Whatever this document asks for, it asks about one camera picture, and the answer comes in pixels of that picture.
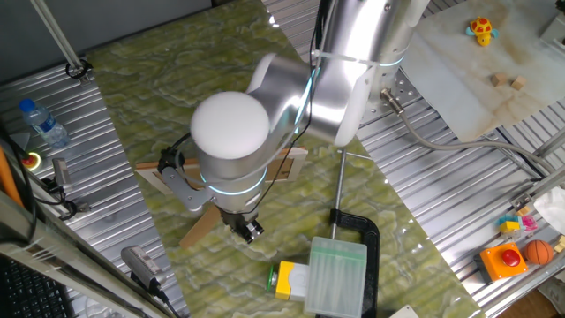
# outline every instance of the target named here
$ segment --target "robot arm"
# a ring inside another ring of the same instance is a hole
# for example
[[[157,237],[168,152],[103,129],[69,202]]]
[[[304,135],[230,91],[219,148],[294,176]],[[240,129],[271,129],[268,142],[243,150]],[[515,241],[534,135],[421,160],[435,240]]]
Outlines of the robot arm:
[[[332,1],[316,68],[269,54],[245,94],[207,98],[191,122],[205,188],[191,189],[174,166],[162,169],[165,183],[190,210],[212,201],[223,221],[251,243],[263,232],[256,205],[267,165],[305,127],[338,147],[354,138],[370,95],[393,86],[406,49],[396,44],[408,46],[411,20],[419,19],[427,2]],[[396,62],[379,62],[391,59]]]

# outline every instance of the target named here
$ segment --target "clear plastic container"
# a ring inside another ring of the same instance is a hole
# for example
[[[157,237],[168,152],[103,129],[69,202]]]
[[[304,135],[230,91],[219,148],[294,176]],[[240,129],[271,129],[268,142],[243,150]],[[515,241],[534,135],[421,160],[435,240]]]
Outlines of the clear plastic container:
[[[359,318],[365,290],[367,246],[313,238],[305,312]]]
[[[62,148],[69,143],[69,135],[45,107],[30,99],[19,102],[26,124],[37,131],[52,148]]]

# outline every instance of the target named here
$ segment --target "red button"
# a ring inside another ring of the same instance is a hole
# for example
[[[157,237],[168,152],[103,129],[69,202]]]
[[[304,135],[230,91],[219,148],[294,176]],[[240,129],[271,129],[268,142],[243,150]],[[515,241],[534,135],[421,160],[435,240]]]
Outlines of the red button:
[[[515,267],[520,263],[520,255],[515,250],[506,250],[502,253],[502,261],[510,267]]]

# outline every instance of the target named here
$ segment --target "water bottle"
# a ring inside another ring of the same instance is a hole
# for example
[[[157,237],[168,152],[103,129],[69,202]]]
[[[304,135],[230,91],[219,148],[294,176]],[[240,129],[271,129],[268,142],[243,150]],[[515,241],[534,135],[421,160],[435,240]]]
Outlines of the water bottle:
[[[67,131],[44,106],[25,99],[19,102],[19,108],[24,113],[26,124],[34,128],[52,148],[62,148],[69,142]]]

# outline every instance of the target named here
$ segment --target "orange handle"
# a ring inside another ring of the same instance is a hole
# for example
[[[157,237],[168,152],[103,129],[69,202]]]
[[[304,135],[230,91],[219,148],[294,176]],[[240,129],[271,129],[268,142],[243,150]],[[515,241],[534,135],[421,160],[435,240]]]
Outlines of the orange handle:
[[[21,201],[21,198],[19,198],[18,188],[14,182],[14,177],[11,174],[10,165],[8,164],[8,160],[6,160],[2,146],[0,146],[0,180],[4,185],[6,194],[23,208],[24,203]]]

